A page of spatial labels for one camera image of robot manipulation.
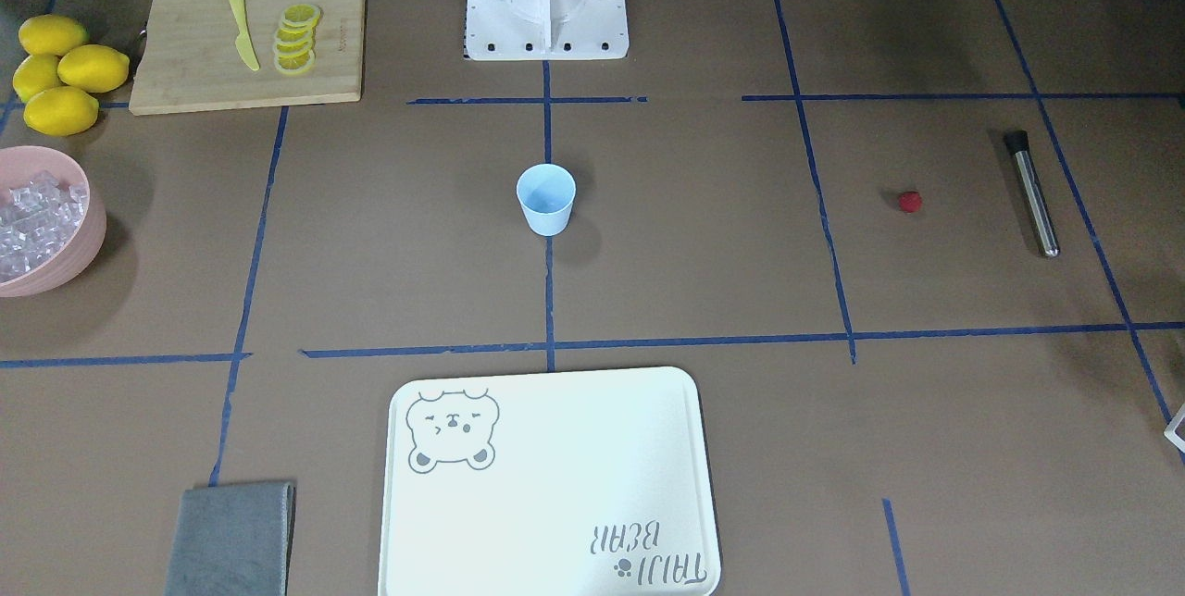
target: bear face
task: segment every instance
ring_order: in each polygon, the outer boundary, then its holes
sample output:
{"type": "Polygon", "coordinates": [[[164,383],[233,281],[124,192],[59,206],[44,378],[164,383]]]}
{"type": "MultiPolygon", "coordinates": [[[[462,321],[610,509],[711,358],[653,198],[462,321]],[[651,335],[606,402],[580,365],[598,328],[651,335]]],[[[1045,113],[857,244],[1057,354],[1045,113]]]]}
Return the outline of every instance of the bear face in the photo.
{"type": "Polygon", "coordinates": [[[427,474],[441,462],[466,462],[473,469],[486,469],[494,461],[491,438],[498,416],[498,402],[487,392],[421,396],[408,408],[412,443],[408,464],[418,474],[427,474]]]}

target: towel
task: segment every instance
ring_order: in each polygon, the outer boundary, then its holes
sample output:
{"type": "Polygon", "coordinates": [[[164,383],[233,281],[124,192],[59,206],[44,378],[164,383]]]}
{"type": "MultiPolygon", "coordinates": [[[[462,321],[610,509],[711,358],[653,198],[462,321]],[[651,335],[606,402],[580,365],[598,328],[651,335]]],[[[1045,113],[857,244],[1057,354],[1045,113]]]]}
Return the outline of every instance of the towel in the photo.
{"type": "Polygon", "coordinates": [[[185,492],[165,596],[284,596],[295,492],[293,482],[185,492]]]}

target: yellow knife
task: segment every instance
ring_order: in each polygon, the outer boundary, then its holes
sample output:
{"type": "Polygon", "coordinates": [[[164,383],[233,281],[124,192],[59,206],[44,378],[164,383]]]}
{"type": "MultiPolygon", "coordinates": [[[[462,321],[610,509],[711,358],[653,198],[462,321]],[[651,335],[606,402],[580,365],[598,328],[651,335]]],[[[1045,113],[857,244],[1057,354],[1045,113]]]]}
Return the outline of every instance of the yellow knife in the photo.
{"type": "Polygon", "coordinates": [[[250,70],[260,69],[260,60],[255,58],[255,46],[251,44],[251,34],[246,31],[246,2],[243,0],[230,0],[230,11],[235,14],[235,24],[238,24],[238,36],[235,38],[235,49],[243,58],[243,64],[250,70]]]}

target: white tray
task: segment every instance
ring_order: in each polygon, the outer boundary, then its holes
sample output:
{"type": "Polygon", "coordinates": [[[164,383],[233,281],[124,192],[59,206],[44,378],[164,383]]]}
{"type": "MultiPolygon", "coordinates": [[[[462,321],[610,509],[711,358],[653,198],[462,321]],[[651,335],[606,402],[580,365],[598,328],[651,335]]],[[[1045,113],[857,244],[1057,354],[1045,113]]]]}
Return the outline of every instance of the white tray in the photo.
{"type": "Polygon", "coordinates": [[[379,596],[706,596],[719,578],[683,370],[418,380],[391,399],[379,596]]]}

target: knife handle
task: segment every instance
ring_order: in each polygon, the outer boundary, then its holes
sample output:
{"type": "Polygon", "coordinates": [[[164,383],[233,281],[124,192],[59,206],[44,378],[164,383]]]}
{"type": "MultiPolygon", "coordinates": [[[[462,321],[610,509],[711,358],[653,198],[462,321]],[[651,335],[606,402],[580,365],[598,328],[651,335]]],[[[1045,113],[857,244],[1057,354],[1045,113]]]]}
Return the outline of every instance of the knife handle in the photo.
{"type": "Polygon", "coordinates": [[[243,0],[230,0],[230,11],[235,14],[235,24],[238,24],[238,31],[246,31],[246,2],[243,0]]]}

